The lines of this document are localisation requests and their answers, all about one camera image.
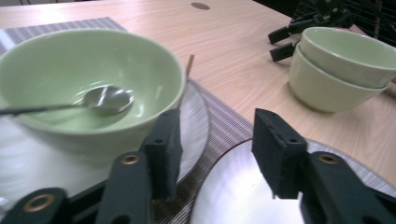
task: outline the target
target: spoon handle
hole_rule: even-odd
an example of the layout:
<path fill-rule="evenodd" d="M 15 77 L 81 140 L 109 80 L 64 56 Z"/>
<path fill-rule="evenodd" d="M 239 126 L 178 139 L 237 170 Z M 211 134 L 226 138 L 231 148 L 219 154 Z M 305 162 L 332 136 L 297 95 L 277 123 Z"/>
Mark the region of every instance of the spoon handle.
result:
<path fill-rule="evenodd" d="M 49 106 L 38 106 L 38 107 L 29 107 L 29 108 L 6 108 L 6 109 L 0 109 L 0 116 L 2 115 L 18 116 L 20 114 L 26 114 L 26 113 L 60 110 L 60 109 L 81 107 L 81 106 L 82 105 L 49 105 Z"/>

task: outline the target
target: bowl rim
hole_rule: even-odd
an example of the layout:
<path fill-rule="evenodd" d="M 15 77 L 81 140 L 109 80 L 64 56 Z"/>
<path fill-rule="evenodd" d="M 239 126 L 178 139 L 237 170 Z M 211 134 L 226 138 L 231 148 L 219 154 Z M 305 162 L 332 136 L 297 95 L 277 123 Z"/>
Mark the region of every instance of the bowl rim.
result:
<path fill-rule="evenodd" d="M 382 88 L 368 88 L 368 87 L 363 87 L 363 86 L 359 86 L 359 85 L 355 85 L 353 83 L 349 83 L 346 82 L 338 77 L 334 77 L 332 75 L 330 75 L 329 73 L 323 71 L 321 68 L 317 67 L 316 65 L 314 65 L 313 63 L 311 63 L 305 56 L 304 53 L 301 51 L 300 49 L 300 43 L 298 43 L 295 47 L 295 52 L 300 56 L 300 58 L 302 58 L 304 60 L 304 62 L 306 62 L 307 64 L 309 64 L 310 66 L 316 68 L 321 74 L 323 74 L 325 77 L 332 79 L 342 85 L 354 88 L 354 89 L 360 89 L 362 91 L 384 91 L 389 84 L 387 84 L 386 86 L 382 87 Z"/>
<path fill-rule="evenodd" d="M 79 33 L 79 34 L 87 34 L 87 33 L 110 34 L 110 33 L 113 33 L 113 34 L 117 34 L 117 35 L 128 35 L 128 36 L 137 37 L 139 39 L 143 39 L 145 41 L 148 41 L 149 43 L 154 44 L 155 46 L 159 47 L 160 49 L 164 50 L 167 54 L 169 54 L 169 56 L 171 56 L 177 64 L 177 67 L 178 67 L 178 70 L 180 73 L 180 86 L 178 88 L 178 92 L 177 92 L 176 96 L 174 97 L 172 102 L 170 104 L 168 104 L 164 109 L 155 113 L 154 115 L 150 116 L 149 118 L 139 120 L 136 124 L 134 124 L 132 126 L 126 125 L 126 126 L 121 126 L 121 127 L 105 127 L 105 128 L 100 128 L 100 129 L 67 130 L 64 128 L 52 126 L 46 122 L 39 121 L 37 119 L 31 118 L 26 115 L 17 116 L 15 118 L 15 120 L 18 123 L 20 123 L 22 125 L 26 125 L 31 129 L 41 130 L 46 133 L 67 134 L 67 135 L 74 135 L 74 136 L 76 136 L 76 135 L 92 135 L 92 134 L 101 134 L 101 133 L 117 133 L 117 132 L 123 132 L 123 131 L 130 130 L 130 129 L 140 128 L 148 123 L 151 123 L 152 121 L 157 119 L 161 115 L 161 113 L 174 108 L 177 105 L 177 103 L 181 100 L 184 90 L 187 88 L 187 75 L 185 73 L 183 65 L 181 64 L 180 59 L 176 56 L 176 54 L 174 52 L 172 52 L 170 49 L 168 49 L 166 46 L 164 46 L 160 42 L 157 42 L 154 39 L 150 39 L 143 35 L 137 35 L 137 34 L 130 33 L 128 31 L 111 30 L 111 29 L 103 29 L 103 28 L 97 28 L 97 29 L 96 28 L 95 29 L 84 28 L 84 29 L 62 30 L 62 31 L 56 31 L 56 32 L 44 34 L 44 35 L 38 35 L 38 36 L 35 36 L 28 40 L 25 40 L 25 41 L 21 42 L 20 44 L 12 47 L 12 49 L 9 49 L 8 51 L 6 51 L 3 55 L 0 56 L 0 61 L 4 60 L 5 57 L 7 57 L 9 54 L 11 54 L 13 49 L 23 48 L 24 46 L 30 45 L 31 43 L 33 43 L 35 41 L 46 39 L 50 36 L 71 34 L 71 33 Z M 1 94 L 0 94 L 0 104 L 2 104 L 2 105 L 8 104 L 8 102 L 2 97 Z"/>
<path fill-rule="evenodd" d="M 367 64 L 367 63 L 362 63 L 353 59 L 350 59 L 348 57 L 345 57 L 341 54 L 335 53 L 333 51 L 329 51 L 328 49 L 323 48 L 321 45 L 317 44 L 316 42 L 314 42 L 312 39 L 310 39 L 307 34 L 313 30 L 324 30 L 326 32 L 334 32 L 334 33 L 343 33 L 345 35 L 352 35 L 352 36 L 356 36 L 357 38 L 364 38 L 368 41 L 374 42 L 377 45 L 383 46 L 387 49 L 393 50 L 394 54 L 395 54 L 395 66 L 393 67 L 386 67 L 386 66 L 379 66 L 379 65 L 374 65 L 374 64 Z M 387 70 L 387 71 L 392 71 L 396 69 L 396 48 L 394 48 L 393 46 L 386 44 L 380 40 L 374 39 L 368 35 L 362 35 L 362 34 L 358 34 L 358 33 L 354 33 L 348 30 L 344 30 L 344 29 L 336 29 L 336 28 L 331 28 L 331 27 L 309 27 L 306 28 L 305 30 L 303 30 L 302 32 L 302 39 L 306 40 L 309 44 L 313 45 L 315 48 L 320 49 L 321 51 L 325 52 L 326 54 L 331 54 L 332 56 L 335 56 L 336 58 L 345 60 L 349 63 L 355 63 L 357 65 L 360 66 L 364 66 L 364 67 L 370 67 L 370 68 L 374 68 L 374 69 L 380 69 L 380 70 Z"/>

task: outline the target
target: stacked bowl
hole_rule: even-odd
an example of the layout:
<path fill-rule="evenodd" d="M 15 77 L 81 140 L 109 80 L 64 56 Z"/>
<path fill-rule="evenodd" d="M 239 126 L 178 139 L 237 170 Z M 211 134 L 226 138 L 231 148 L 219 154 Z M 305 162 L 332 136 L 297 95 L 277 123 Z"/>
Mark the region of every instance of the stacked bowl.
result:
<path fill-rule="evenodd" d="M 290 88 L 308 107 L 338 112 L 361 105 L 396 77 L 396 48 L 346 30 L 305 29 L 290 66 Z"/>

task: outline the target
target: ceramic bowl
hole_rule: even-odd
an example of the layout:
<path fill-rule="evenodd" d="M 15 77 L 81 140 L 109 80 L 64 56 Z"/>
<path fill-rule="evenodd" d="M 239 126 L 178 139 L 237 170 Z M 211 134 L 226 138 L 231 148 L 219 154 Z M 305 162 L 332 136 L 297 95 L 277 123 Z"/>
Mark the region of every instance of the ceramic bowl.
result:
<path fill-rule="evenodd" d="M 159 43 L 121 31 L 72 30 L 25 41 L 0 59 L 0 107 L 72 104 L 90 89 L 115 85 L 134 96 L 128 111 L 88 108 L 18 116 L 45 143 L 92 155 L 140 146 L 156 118 L 177 106 L 186 77 Z"/>
<path fill-rule="evenodd" d="M 396 77 L 396 48 L 366 35 L 312 27 L 300 48 L 323 71 L 358 86 L 383 88 Z"/>
<path fill-rule="evenodd" d="M 292 92 L 303 104 L 323 112 L 351 109 L 386 88 L 364 88 L 331 76 L 308 61 L 300 45 L 292 56 L 289 79 Z"/>

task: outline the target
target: table surface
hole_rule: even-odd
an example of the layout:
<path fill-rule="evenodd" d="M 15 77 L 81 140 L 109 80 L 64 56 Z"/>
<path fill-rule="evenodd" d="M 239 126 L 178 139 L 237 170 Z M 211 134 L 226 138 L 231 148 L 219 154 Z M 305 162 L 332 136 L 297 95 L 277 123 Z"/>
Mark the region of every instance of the table surface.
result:
<path fill-rule="evenodd" d="M 290 92 L 290 59 L 274 63 L 267 35 L 290 18 L 249 0 L 105 0 L 0 7 L 0 29 L 110 17 L 155 39 L 184 63 L 191 78 L 253 122 L 256 107 L 279 114 L 302 136 L 337 148 L 396 186 L 396 96 L 381 93 L 346 112 L 319 113 Z"/>

